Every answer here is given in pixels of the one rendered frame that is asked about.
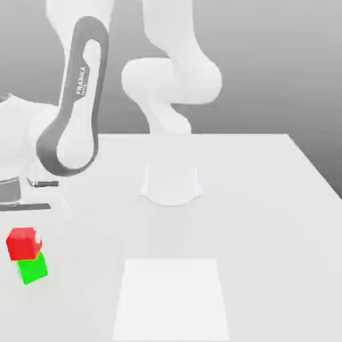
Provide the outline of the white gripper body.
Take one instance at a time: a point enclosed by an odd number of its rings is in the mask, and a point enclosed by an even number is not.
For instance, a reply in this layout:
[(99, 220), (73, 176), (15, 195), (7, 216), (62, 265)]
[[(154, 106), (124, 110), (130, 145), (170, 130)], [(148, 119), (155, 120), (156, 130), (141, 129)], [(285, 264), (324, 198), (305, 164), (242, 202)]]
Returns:
[(28, 194), (21, 199), (0, 197), (1, 224), (28, 224), (35, 220), (71, 218), (71, 206), (59, 193)]

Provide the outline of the small red cube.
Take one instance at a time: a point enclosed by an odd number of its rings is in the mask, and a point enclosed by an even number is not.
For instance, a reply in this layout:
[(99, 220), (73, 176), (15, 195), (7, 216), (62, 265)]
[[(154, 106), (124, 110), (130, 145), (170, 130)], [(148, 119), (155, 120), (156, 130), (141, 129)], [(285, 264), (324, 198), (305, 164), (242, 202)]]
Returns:
[(13, 228), (6, 239), (7, 250), (11, 261), (36, 259), (42, 244), (35, 243), (33, 227)]

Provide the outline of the small green cube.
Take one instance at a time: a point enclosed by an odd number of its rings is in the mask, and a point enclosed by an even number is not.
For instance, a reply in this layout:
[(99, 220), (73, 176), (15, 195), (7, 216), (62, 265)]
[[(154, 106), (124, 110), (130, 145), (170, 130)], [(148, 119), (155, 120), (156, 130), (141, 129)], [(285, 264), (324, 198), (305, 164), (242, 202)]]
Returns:
[(40, 251), (36, 259), (17, 261), (17, 270), (24, 285), (28, 285), (48, 275), (44, 254)]

